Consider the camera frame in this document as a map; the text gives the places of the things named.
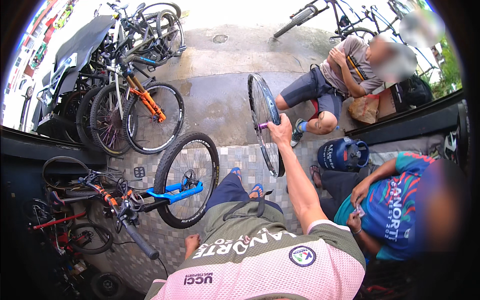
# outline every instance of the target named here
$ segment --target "sock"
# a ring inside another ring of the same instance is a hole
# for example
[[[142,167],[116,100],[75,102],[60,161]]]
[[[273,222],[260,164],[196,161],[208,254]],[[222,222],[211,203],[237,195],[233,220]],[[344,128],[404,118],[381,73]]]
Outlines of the sock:
[[[307,121],[301,122],[301,123],[298,125],[298,128],[297,128],[297,129],[298,129],[300,132],[306,132],[306,131],[307,131],[307,123],[308,123]]]

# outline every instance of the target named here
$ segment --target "purple hub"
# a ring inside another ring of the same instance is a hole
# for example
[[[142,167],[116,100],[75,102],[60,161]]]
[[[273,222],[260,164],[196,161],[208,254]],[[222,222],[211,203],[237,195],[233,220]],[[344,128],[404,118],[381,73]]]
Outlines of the purple hub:
[[[259,128],[260,130],[263,130],[263,129],[267,128],[267,124],[268,124],[268,122],[262,123],[262,124],[258,124],[258,128]]]

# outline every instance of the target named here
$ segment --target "hand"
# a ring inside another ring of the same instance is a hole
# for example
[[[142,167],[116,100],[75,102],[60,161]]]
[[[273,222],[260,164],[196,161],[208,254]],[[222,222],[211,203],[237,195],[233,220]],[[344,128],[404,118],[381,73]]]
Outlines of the hand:
[[[268,129],[270,130],[270,136],[272,141],[276,143],[278,148],[284,146],[290,146],[290,140],[292,138],[292,124],[286,114],[280,114],[280,125],[275,125],[272,122],[268,122]]]
[[[347,226],[352,232],[358,232],[361,229],[360,212],[354,212],[348,215]]]
[[[345,57],[344,49],[342,49],[342,51],[339,51],[337,48],[333,48],[332,50],[330,50],[329,55],[340,67],[343,67],[347,64],[347,58]]]
[[[350,197],[350,203],[353,208],[357,208],[357,205],[367,196],[368,189],[370,188],[370,180],[365,178],[352,190],[352,196]]]
[[[200,235],[198,233],[191,234],[187,236],[187,238],[185,239],[185,248],[187,249],[187,253],[188,252],[191,253],[197,250],[199,246],[200,246]]]

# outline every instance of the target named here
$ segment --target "paper bag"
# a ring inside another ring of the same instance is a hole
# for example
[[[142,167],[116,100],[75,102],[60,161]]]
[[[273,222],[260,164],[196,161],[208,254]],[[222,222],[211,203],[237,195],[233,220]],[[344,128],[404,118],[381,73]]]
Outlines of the paper bag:
[[[355,120],[367,124],[377,122],[378,95],[366,95],[353,100],[348,112]]]

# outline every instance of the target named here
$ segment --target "helmet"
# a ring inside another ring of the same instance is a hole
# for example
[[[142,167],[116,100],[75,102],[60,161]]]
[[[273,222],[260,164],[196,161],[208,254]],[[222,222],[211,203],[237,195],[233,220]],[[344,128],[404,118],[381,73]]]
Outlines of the helmet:
[[[457,162],[456,157],[456,131],[449,132],[445,137],[444,153],[447,159]]]

